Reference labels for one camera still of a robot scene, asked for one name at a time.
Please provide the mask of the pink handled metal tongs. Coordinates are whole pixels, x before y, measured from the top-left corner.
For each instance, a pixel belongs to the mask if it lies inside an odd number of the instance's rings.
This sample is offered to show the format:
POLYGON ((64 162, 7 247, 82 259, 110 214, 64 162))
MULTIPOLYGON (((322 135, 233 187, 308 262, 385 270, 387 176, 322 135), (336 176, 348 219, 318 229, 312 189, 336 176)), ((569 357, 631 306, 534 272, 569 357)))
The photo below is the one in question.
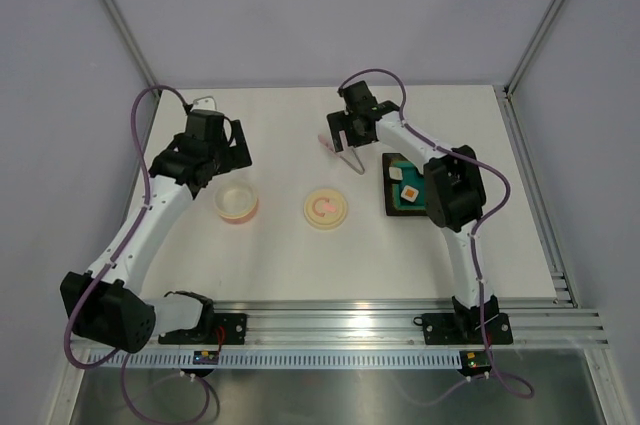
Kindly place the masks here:
POLYGON ((329 141, 324 135, 318 136, 319 143, 324 147, 325 150, 328 151, 330 155, 335 158, 340 159, 343 163, 345 163, 351 170, 353 170, 356 174, 362 176, 366 173, 366 168, 357 154, 356 150, 353 147, 347 147, 345 150, 336 151, 332 142, 329 141), (352 160, 347 158, 346 152, 350 152, 353 157, 352 160))

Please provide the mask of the pink round lunch box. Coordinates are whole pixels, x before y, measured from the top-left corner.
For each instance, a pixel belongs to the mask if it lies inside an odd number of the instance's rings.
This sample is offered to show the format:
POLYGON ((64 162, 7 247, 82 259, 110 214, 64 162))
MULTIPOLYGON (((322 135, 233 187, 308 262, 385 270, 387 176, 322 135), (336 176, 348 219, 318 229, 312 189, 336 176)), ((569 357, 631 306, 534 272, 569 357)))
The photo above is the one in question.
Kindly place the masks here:
POLYGON ((250 221, 256 215, 259 198, 257 191, 249 183, 228 182, 216 190, 214 207, 223 221, 239 225, 250 221))

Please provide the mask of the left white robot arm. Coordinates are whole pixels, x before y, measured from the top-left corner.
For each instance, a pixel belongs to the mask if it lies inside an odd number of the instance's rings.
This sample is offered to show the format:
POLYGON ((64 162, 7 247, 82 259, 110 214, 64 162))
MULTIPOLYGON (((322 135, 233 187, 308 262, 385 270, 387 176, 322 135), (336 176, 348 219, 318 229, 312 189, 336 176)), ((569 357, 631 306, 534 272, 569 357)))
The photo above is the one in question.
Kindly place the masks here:
POLYGON ((242 125, 215 111, 188 113, 183 132, 146 168, 143 199, 100 257, 68 273, 60 290, 76 335, 136 353, 153 337, 163 344, 213 344, 222 325, 212 299, 173 291, 140 298, 143 282, 170 230, 216 176, 251 166, 242 125))

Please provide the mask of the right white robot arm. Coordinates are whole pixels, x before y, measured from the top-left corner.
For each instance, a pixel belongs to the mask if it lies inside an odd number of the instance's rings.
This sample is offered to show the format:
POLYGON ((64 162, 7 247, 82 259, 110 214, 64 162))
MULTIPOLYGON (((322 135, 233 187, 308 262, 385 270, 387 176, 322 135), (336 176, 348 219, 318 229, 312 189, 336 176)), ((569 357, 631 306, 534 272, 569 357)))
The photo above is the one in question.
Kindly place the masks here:
POLYGON ((453 269, 455 332, 463 340, 478 340, 499 307, 483 271, 478 228, 486 192, 474 150, 440 144, 413 128, 390 102, 365 112, 333 112, 327 122, 335 151, 380 142, 421 171, 426 213, 445 237, 453 269))

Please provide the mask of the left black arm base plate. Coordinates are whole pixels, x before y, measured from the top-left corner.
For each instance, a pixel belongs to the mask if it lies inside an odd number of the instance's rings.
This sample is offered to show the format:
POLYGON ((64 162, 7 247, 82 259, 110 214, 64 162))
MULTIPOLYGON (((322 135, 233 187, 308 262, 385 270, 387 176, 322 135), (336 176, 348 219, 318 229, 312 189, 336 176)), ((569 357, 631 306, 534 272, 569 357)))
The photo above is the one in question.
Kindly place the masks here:
POLYGON ((167 332, 158 338, 162 345, 244 345, 248 317, 244 313, 213 312, 192 329, 167 332))

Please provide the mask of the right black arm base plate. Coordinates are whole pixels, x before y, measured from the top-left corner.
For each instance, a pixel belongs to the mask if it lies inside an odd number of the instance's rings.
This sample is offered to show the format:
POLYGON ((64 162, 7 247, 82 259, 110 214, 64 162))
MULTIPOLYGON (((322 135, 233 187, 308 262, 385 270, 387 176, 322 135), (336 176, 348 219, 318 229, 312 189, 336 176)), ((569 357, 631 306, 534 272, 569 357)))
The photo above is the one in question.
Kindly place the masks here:
MULTIPOLYGON (((425 313, 414 318, 414 324, 423 331, 426 345, 483 345, 481 330, 463 332, 453 312, 425 313)), ((489 345, 512 345, 514 338, 509 317, 499 313, 486 321, 485 334, 489 345)))

